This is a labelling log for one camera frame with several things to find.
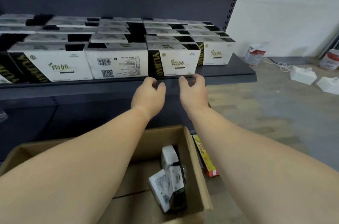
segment floor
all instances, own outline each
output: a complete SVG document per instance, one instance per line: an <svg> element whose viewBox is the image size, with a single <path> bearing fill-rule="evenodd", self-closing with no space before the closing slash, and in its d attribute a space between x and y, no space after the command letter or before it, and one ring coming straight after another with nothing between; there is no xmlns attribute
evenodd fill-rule
<svg viewBox="0 0 339 224"><path fill-rule="evenodd" d="M312 67L317 76L335 77ZM213 109L241 127L262 134L328 164L339 171L339 95L289 79L274 64L254 68L258 82L208 86ZM207 178L213 211L206 223L249 223L220 177Z"/></svg>

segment cardboard box bottom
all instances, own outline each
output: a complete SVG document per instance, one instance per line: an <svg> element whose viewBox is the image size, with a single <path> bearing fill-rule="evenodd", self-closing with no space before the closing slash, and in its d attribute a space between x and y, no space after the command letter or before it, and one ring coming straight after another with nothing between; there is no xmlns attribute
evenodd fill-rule
<svg viewBox="0 0 339 224"><path fill-rule="evenodd" d="M0 175L65 141L50 140L17 146L0 166ZM162 148L168 145L177 146L185 178L187 209L178 214L162 213L147 183L150 176L161 170ZM203 223L204 210L212 208L188 129L182 126L156 128L143 133L116 194L97 223Z"/></svg>

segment white cable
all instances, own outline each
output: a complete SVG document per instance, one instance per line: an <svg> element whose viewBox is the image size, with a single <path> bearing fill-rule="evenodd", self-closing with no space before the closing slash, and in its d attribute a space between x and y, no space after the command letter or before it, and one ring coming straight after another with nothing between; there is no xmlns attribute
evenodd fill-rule
<svg viewBox="0 0 339 224"><path fill-rule="evenodd" d="M289 72L289 71L292 71L292 69L293 69L293 66L287 65L287 63L278 63L278 64L277 63L269 63L269 62L264 61L264 60L263 60L263 62L268 63L268 64L275 64L275 65L279 66L280 70L282 72Z"/></svg>

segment person's left arm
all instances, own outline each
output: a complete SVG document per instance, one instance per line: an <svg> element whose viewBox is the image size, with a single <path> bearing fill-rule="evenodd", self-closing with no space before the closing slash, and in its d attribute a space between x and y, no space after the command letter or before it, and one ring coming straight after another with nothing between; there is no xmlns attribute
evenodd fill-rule
<svg viewBox="0 0 339 224"><path fill-rule="evenodd" d="M129 111L0 177L0 223L96 223L147 123L164 105L165 84L156 90L154 83L144 80Z"/></svg>

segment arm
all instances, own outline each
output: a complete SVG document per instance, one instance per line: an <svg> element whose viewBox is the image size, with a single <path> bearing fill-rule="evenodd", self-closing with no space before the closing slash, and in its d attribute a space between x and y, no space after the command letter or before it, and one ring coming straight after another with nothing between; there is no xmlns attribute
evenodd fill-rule
<svg viewBox="0 0 339 224"><path fill-rule="evenodd" d="M180 100L238 206L253 223L339 223L339 174L208 107L205 80L180 77Z"/></svg>
<svg viewBox="0 0 339 224"><path fill-rule="evenodd" d="M131 110L51 148L0 178L0 223L96 223L125 174L149 122L163 107L165 84L147 77Z"/></svg>

